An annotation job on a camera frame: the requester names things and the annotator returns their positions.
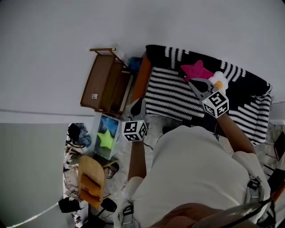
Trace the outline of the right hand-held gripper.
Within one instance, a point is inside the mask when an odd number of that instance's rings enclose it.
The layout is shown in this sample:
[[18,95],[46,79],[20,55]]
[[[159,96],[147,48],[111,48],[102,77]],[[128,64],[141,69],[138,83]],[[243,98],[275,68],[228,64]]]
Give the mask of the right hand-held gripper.
[[[217,88],[212,82],[204,78],[194,78],[188,84],[198,98],[204,98],[208,92]],[[206,113],[218,118],[228,112],[229,100],[223,90],[219,89],[202,101],[202,107]]]

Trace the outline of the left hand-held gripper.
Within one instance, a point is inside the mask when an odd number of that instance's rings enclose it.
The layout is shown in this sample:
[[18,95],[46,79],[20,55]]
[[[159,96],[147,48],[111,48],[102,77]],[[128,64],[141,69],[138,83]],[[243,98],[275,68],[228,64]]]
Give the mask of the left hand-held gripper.
[[138,98],[126,109],[122,122],[122,135],[129,142],[139,142],[144,139],[147,130],[145,99]]

